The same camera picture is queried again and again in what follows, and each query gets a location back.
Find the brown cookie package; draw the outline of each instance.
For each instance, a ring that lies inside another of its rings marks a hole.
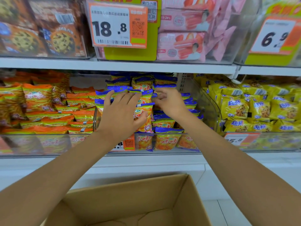
[[[73,0],[0,0],[1,55],[88,58]]]

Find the person's left hand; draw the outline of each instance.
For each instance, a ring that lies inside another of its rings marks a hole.
[[[109,141],[113,141],[114,145],[117,145],[145,124],[147,113],[143,112],[134,121],[134,111],[141,93],[125,92],[118,94],[111,104],[113,94],[114,90],[111,90],[104,99],[103,113],[96,132],[105,133]]]

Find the person's right hand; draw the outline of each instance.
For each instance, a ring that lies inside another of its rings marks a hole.
[[[182,116],[191,114],[186,108],[181,94],[176,89],[170,88],[156,88],[156,92],[160,92],[153,102],[159,106],[163,112],[173,118],[175,121]]]

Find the white tile floor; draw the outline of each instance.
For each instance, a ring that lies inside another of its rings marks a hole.
[[[203,201],[212,226],[251,226],[232,200]]]

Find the price tag reading 6.9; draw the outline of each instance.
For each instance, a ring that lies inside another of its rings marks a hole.
[[[290,54],[290,49],[285,50],[281,48],[285,45],[292,46],[291,44],[294,43],[294,40],[299,41],[294,36],[298,34],[299,30],[295,26],[296,20],[292,18],[267,17],[250,53]]]
[[[147,7],[88,2],[94,46],[146,48]]]

